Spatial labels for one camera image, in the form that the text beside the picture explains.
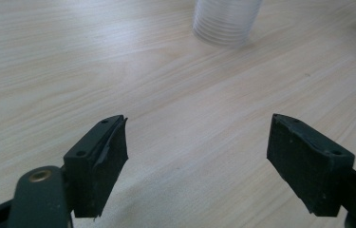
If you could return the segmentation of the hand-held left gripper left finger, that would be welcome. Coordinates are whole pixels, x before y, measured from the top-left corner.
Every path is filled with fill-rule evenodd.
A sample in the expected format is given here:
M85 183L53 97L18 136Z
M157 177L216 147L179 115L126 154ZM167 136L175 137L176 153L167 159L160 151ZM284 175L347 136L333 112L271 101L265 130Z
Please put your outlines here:
M99 121L64 155L67 190L76 218L102 215L128 160L126 122L123 115Z

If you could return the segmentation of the stack of clear plastic cups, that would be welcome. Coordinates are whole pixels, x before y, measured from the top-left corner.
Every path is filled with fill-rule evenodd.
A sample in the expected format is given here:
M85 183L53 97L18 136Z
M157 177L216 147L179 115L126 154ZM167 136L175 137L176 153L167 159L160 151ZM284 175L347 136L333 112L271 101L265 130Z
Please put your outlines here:
M263 0L196 0L193 34L220 47L243 46Z

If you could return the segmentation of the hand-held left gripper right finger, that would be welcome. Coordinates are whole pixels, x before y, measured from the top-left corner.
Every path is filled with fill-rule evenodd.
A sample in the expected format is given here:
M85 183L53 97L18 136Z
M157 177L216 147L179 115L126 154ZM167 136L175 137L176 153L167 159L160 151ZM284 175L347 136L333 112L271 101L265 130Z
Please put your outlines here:
M300 120L274 114L267 159L312 214L338 215L340 185L355 160L351 152Z

